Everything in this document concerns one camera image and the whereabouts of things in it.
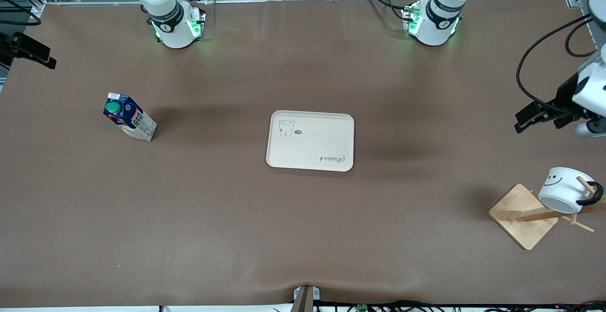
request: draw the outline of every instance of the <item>table surface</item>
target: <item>table surface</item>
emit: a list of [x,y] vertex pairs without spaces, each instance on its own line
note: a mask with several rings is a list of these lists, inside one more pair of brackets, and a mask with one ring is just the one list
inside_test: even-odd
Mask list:
[[[0,96],[0,305],[281,303],[301,284],[353,303],[603,299],[603,215],[524,251],[488,214],[551,167],[606,178],[603,140],[513,128],[529,102],[519,58],[580,12],[472,0],[463,13],[427,47],[366,1],[220,4],[202,43],[171,50],[137,6],[47,6],[27,33],[56,70],[18,60]],[[546,100],[582,61],[565,34],[522,74]],[[585,29],[573,45],[593,47]],[[110,91],[156,120],[153,142],[102,115]],[[353,169],[269,167],[279,109],[353,116]]]

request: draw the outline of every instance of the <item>white mug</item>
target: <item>white mug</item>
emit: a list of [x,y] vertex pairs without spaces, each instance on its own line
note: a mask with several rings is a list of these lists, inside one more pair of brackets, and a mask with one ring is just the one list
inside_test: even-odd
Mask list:
[[[576,178],[580,177],[596,187],[595,194],[591,195],[582,183]],[[547,208],[565,214],[575,214],[585,205],[597,203],[604,194],[604,188],[593,178],[575,169],[553,168],[549,170],[547,180],[539,192],[539,200]]]

